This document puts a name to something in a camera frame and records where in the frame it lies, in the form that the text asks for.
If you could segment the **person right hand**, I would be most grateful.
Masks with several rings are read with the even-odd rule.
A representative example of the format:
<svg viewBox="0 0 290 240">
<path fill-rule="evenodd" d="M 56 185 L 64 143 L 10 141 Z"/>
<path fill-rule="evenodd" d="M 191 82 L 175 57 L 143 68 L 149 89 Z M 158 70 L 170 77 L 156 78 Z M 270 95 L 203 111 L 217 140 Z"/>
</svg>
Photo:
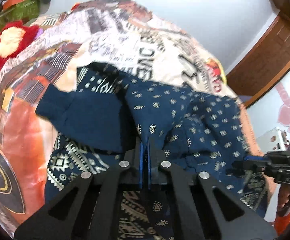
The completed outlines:
<svg viewBox="0 0 290 240">
<path fill-rule="evenodd" d="M 278 193 L 277 211 L 281 211 L 284 208 L 290 208 L 290 185 L 288 184 L 281 184 Z"/>
</svg>

